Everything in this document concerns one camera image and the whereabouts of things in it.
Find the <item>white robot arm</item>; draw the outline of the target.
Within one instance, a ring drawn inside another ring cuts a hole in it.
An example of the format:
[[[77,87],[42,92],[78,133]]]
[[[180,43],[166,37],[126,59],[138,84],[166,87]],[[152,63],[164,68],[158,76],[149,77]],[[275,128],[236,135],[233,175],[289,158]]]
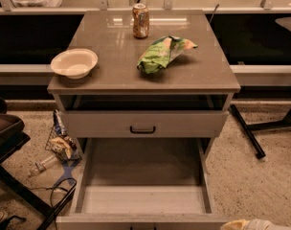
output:
[[[220,227],[220,230],[291,230],[291,227],[276,225],[264,219],[237,219],[229,221]]]

